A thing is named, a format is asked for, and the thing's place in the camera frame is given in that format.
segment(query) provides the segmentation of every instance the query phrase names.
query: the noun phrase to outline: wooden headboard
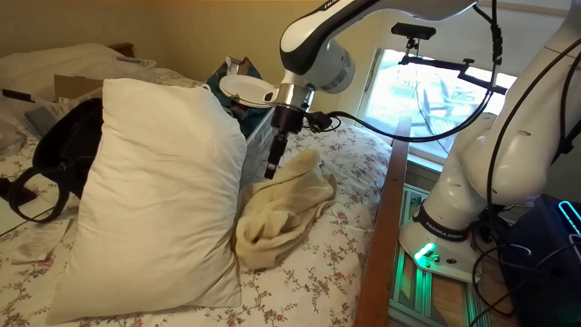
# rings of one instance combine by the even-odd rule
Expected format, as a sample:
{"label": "wooden headboard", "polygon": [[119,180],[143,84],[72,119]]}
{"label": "wooden headboard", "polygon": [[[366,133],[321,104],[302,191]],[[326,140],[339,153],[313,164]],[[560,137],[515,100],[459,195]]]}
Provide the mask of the wooden headboard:
{"label": "wooden headboard", "polygon": [[[408,133],[410,120],[399,120],[395,135]],[[391,157],[382,184],[381,204],[377,208],[375,231],[368,244],[353,327],[388,326],[388,302],[393,289],[393,266],[399,240],[399,209],[406,175],[406,151],[406,142],[395,140],[391,144]]]}

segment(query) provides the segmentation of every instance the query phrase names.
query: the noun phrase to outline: sheet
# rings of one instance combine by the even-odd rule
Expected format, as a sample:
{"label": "sheet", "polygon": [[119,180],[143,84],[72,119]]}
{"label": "sheet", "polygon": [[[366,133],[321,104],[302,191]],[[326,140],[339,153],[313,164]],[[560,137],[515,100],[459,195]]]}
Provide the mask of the sheet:
{"label": "sheet", "polygon": [[[19,157],[0,160],[0,175],[16,177],[28,166],[32,148],[28,142]],[[183,308],[65,326],[350,326],[390,148],[359,128],[342,126],[326,135],[304,131],[293,137],[282,162],[308,148],[319,151],[321,171],[335,177],[333,206],[279,268],[257,273],[239,268],[243,306]],[[74,246],[72,220],[46,262],[14,266],[10,257],[30,229],[32,226],[25,224],[0,239],[1,326],[45,326],[54,289]]]}

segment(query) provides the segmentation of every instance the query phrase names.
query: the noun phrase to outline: pillow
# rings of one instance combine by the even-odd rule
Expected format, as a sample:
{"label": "pillow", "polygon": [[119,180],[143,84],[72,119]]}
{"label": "pillow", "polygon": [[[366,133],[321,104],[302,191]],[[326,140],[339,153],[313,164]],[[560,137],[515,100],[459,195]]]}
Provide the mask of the pillow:
{"label": "pillow", "polygon": [[48,324],[237,306],[237,122],[204,88],[105,80],[101,131]]}

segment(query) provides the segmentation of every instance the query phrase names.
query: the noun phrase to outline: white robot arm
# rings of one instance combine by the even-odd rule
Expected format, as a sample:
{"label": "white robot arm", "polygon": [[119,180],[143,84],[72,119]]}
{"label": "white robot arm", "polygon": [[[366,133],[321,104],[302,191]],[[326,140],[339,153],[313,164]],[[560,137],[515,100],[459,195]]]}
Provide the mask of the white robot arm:
{"label": "white robot arm", "polygon": [[339,93],[351,77],[353,64],[348,53],[332,39],[379,10],[410,13],[424,21],[442,21],[457,15],[475,0],[326,0],[322,6],[292,22],[281,39],[281,62],[284,77],[281,80],[272,126],[273,137],[266,179],[272,179],[284,151],[286,135],[299,133],[304,113],[312,104],[313,91]]}
{"label": "white robot arm", "polygon": [[[275,171],[286,135],[299,133],[313,91],[339,93],[351,80],[353,66],[346,51],[332,42],[339,31],[377,10],[442,21],[473,4],[475,0],[328,0],[290,24],[281,39],[286,73],[272,119],[277,135],[270,148],[266,179]],[[419,268],[471,282],[477,255],[466,231],[479,213],[489,204],[517,204],[544,188],[548,168],[558,149],[560,86],[578,53],[578,17],[581,0],[571,0],[560,30],[508,91],[500,115],[482,115],[457,135],[420,213],[399,233],[401,248]],[[571,91],[566,108],[564,135],[581,120],[581,93]]]}

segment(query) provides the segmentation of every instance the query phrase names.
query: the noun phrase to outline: black cable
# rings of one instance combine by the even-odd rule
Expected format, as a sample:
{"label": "black cable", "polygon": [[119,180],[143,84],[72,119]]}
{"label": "black cable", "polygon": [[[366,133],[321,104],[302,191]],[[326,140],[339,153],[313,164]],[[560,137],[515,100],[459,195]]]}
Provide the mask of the black cable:
{"label": "black cable", "polygon": [[[571,248],[575,248],[575,246],[578,246],[578,244],[571,242],[571,244],[568,244],[568,246],[562,246],[562,248],[548,253],[540,262],[537,262],[537,264],[533,266],[533,269],[540,269],[548,260],[551,260],[553,257],[557,257],[557,255],[560,255],[562,251],[571,249]],[[488,304],[488,308],[486,308],[484,311],[480,311],[480,313],[469,322],[469,327],[473,327],[486,313],[489,313],[491,309],[495,309],[500,302],[504,302],[508,297],[511,297],[515,291],[519,291],[519,289],[520,289],[522,286],[526,286],[528,282],[529,282],[529,275],[528,275],[524,280],[520,280],[517,286],[513,286],[511,289],[508,289],[500,298],[497,298],[495,302]]]}
{"label": "black cable", "polygon": [[[531,255],[531,251],[529,251],[528,248],[522,248],[522,246],[517,246],[517,244],[508,244],[508,248],[526,251],[526,257]],[[504,311],[495,309],[495,306],[491,306],[491,304],[484,298],[484,295],[479,291],[479,284],[475,282],[477,266],[480,266],[480,262],[482,262],[489,253],[495,253],[495,251],[499,251],[499,249],[502,249],[502,248],[489,248],[488,251],[484,251],[484,253],[480,253],[480,255],[477,257],[477,260],[473,262],[473,268],[471,268],[471,286],[473,286],[473,291],[475,291],[477,298],[486,306],[488,311],[493,311],[493,313],[497,313],[497,315],[500,315],[500,317],[504,317],[504,318],[509,318],[509,317],[515,315],[515,311],[511,309],[511,311],[504,313]],[[493,262],[497,262],[499,266],[504,266],[504,268],[526,271],[528,275],[542,275],[542,277],[546,277],[546,278],[551,278],[551,275],[542,273],[542,271],[533,269],[533,268],[517,266],[517,264],[504,262],[504,260],[497,260],[497,258],[493,258]]]}
{"label": "black cable", "polygon": [[569,84],[575,77],[575,71],[578,68],[581,62],[581,51],[577,53],[573,64],[569,66],[564,84],[562,84],[562,91],[560,91],[560,108],[558,108],[558,149],[555,153],[555,157],[551,159],[551,164],[557,162],[557,159],[560,157],[562,151],[568,151],[566,148],[569,148],[569,144],[566,144],[566,137],[564,137],[564,130],[566,130],[566,102],[568,102],[568,90]]}
{"label": "black cable", "polygon": [[489,26],[493,24],[491,17],[488,17],[480,8],[471,8],[479,17],[482,17]]}
{"label": "black cable", "polygon": [[493,240],[493,244],[508,246],[508,242],[502,242],[500,228],[497,226],[499,220],[495,211],[482,209],[480,215],[475,220],[475,228],[484,229],[488,237]]}
{"label": "black cable", "polygon": [[328,117],[332,119],[339,119],[339,117],[344,117],[344,119],[350,119],[353,122],[357,122],[359,126],[377,133],[377,135],[382,135],[382,137],[388,137],[388,139],[393,139],[393,140],[399,140],[399,142],[433,142],[433,140],[439,140],[439,139],[446,139],[446,137],[451,137],[462,130],[466,130],[468,126],[471,126],[479,117],[480,113],[484,113],[489,99],[493,97],[493,88],[495,88],[495,75],[497,75],[497,66],[500,64],[500,53],[502,53],[502,37],[500,37],[500,28],[497,26],[497,0],[491,0],[491,19],[482,13],[479,8],[473,6],[475,13],[480,13],[480,17],[489,24],[489,31],[491,31],[491,70],[489,70],[489,82],[488,82],[488,90],[482,97],[482,100],[479,102],[479,106],[473,110],[473,113],[464,120],[460,122],[459,126],[444,131],[444,133],[439,133],[439,135],[430,135],[430,137],[401,137],[401,135],[391,135],[391,133],[384,133],[359,119],[355,119],[353,115],[348,115],[348,113],[342,113],[342,111],[330,111]]}
{"label": "black cable", "polygon": [[[420,115],[420,119],[422,119],[422,124],[424,124],[424,128],[428,130],[428,133],[433,135],[431,124],[430,124],[428,119],[426,119],[428,115],[424,115],[424,113],[420,113],[420,111],[419,111],[419,115]],[[435,140],[435,144],[442,149],[444,155],[450,155],[450,151],[440,144],[440,140]]]}
{"label": "black cable", "polygon": [[335,124],[330,126],[328,130],[321,131],[321,133],[332,133],[332,131],[337,131],[341,128],[341,120],[337,117],[333,117]]}
{"label": "black cable", "polygon": [[524,93],[520,95],[520,99],[517,100],[517,104],[513,106],[513,110],[508,113],[504,124],[500,126],[500,131],[495,139],[493,149],[491,149],[491,157],[489,157],[489,166],[488,166],[488,175],[486,175],[486,206],[488,209],[493,208],[491,204],[491,179],[493,179],[493,166],[495,166],[495,159],[499,155],[499,148],[500,142],[506,135],[506,130],[511,122],[511,119],[515,117],[515,113],[520,110],[522,102],[528,99],[528,95],[533,91],[533,88],[544,79],[544,75],[548,75],[549,70],[553,70],[555,64],[558,64],[569,51],[573,51],[577,46],[581,44],[581,39],[577,39],[573,44],[569,44],[562,53],[558,53],[533,80],[531,84],[524,90]]}
{"label": "black cable", "polygon": [[499,211],[500,209],[497,206],[493,206],[491,209],[486,208],[480,213],[479,222],[486,224],[489,237],[493,239],[493,244],[508,246],[508,242],[502,239],[502,233],[500,233],[506,229],[506,222],[497,217]]}

